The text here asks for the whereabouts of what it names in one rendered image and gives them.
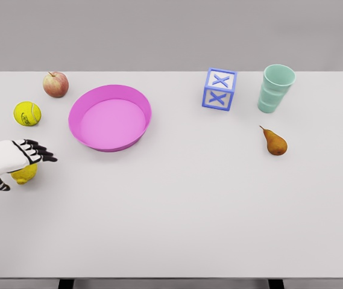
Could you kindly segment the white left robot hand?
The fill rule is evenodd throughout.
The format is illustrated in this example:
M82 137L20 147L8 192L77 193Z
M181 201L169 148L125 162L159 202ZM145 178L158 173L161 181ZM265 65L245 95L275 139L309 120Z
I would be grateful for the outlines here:
M37 141L30 139L0 141L0 176L45 161L56 162L57 159ZM0 191L9 190L9 185L0 178Z

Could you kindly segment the yellow lemon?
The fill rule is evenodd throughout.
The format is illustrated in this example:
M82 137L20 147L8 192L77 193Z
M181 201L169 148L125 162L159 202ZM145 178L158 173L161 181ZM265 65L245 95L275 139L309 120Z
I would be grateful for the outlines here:
M15 172L11 172L11 177L16 181L17 184L23 185L26 184L28 181L32 180L36 173L37 173L38 165L31 164L23 169L17 170Z

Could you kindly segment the pink round plate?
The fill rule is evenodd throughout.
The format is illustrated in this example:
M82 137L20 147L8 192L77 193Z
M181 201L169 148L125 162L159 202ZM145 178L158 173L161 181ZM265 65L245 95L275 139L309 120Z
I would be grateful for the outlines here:
M151 118L152 108L143 93L113 84L80 96L69 112L68 125L83 145L97 151L117 152L137 143Z

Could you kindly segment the yellow tennis ball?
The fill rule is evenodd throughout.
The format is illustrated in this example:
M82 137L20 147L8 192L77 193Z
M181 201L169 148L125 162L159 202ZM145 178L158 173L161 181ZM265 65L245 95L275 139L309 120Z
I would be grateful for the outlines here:
M24 101L15 106L13 117L22 126L34 126L40 122L42 113L37 104Z

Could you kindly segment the red-yellow apple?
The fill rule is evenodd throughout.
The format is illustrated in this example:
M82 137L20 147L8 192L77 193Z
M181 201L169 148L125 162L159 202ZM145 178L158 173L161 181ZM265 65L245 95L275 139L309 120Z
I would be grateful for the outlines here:
M49 96L61 98L69 90L69 81L64 73L48 72L43 79L43 89Z

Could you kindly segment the blue letter X block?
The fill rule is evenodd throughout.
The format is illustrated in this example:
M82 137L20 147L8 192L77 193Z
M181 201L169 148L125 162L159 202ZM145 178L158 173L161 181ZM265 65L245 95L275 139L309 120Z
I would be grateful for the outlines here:
M235 93L238 73L210 67L204 86L202 106L229 111Z

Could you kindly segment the brown pear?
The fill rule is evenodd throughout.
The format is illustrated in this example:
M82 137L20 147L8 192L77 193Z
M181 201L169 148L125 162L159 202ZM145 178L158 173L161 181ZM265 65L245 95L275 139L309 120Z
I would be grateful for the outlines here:
M288 144L285 139L274 133L272 130L265 129L260 125L266 139L266 147L272 155L283 155L288 149Z

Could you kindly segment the mint green ribbed cup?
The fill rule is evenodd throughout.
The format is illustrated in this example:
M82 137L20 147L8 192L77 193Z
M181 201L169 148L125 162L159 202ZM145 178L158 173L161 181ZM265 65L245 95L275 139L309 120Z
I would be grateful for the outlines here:
M257 107L264 113L273 113L296 80L295 72L288 66L272 64L263 71Z

